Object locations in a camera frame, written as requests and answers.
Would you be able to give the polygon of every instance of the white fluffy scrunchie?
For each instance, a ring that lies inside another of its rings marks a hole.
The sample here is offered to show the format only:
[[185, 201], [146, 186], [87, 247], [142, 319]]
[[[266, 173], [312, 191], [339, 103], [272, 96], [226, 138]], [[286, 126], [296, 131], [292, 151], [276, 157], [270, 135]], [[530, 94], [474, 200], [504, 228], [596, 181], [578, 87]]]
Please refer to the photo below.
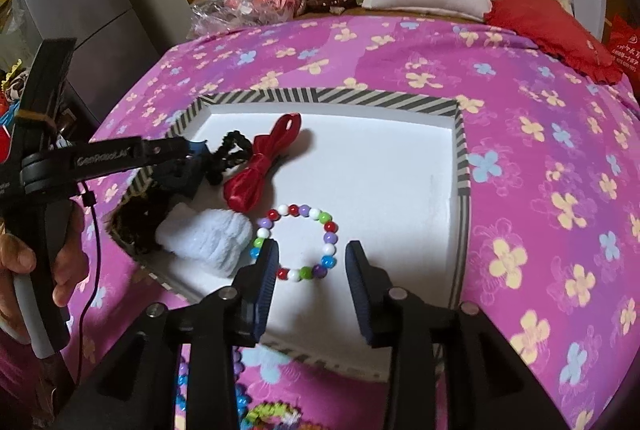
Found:
[[156, 242], [179, 258], [197, 260], [226, 278], [251, 241], [251, 221], [232, 210], [196, 212], [178, 203], [156, 229]]

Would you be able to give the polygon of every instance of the gray refrigerator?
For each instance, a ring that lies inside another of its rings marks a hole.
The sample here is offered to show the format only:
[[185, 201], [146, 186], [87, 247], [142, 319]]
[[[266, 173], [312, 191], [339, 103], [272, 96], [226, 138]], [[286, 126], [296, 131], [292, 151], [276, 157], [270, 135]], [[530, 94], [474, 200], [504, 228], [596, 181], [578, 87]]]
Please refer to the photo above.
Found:
[[18, 0], [35, 53], [45, 38], [75, 37], [67, 99], [97, 128], [159, 55], [129, 0]]

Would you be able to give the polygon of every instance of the pink floral bedsheet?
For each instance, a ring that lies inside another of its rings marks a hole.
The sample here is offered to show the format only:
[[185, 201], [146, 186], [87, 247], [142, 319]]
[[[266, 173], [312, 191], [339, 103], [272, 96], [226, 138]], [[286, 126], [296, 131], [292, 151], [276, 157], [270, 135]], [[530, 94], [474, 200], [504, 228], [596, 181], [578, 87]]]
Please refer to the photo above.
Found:
[[[482, 306], [569, 425], [588, 428], [640, 344], [640, 121], [626, 77], [595, 85], [532, 41], [484, 25], [366, 16], [290, 22], [172, 48], [95, 137], [160, 137], [200, 94], [309, 86], [458, 99], [472, 168], [463, 299]], [[132, 175], [91, 182], [100, 217]], [[103, 270], [86, 318], [85, 373], [144, 306], [184, 303], [100, 230]], [[92, 262], [94, 238], [88, 220]], [[72, 334], [91, 288], [80, 284], [72, 299]], [[77, 354], [74, 338], [65, 351], [72, 370]], [[334, 430], [382, 425], [379, 384], [260, 347], [245, 361], [241, 382], [255, 401], [297, 403], [305, 419]]]

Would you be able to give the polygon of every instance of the red velvet bow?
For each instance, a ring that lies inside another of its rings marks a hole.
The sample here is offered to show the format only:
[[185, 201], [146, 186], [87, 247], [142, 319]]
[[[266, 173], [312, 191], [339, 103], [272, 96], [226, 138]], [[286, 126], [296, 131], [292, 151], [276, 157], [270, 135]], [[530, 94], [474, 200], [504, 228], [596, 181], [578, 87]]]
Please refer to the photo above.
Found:
[[260, 200], [264, 176], [273, 159], [295, 141], [300, 132], [302, 119], [298, 113], [284, 114], [273, 125], [270, 134], [254, 138], [254, 154], [247, 167], [233, 176], [223, 187], [226, 204], [232, 210], [247, 213]]

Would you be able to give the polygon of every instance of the metal bolt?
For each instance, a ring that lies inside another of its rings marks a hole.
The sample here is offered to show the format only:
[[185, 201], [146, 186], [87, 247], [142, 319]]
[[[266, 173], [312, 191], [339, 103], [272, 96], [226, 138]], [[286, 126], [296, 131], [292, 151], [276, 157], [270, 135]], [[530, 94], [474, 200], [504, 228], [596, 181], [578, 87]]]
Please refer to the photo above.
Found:
[[401, 287], [392, 287], [388, 294], [393, 300], [404, 300], [407, 297], [406, 291]]
[[473, 302], [462, 302], [460, 309], [465, 315], [476, 316], [480, 312], [480, 308]]
[[219, 292], [218, 296], [223, 300], [233, 300], [236, 296], [238, 296], [238, 290], [235, 287], [223, 287]]
[[166, 311], [166, 306], [159, 302], [151, 304], [146, 308], [146, 315], [150, 318], [158, 318], [162, 313]]

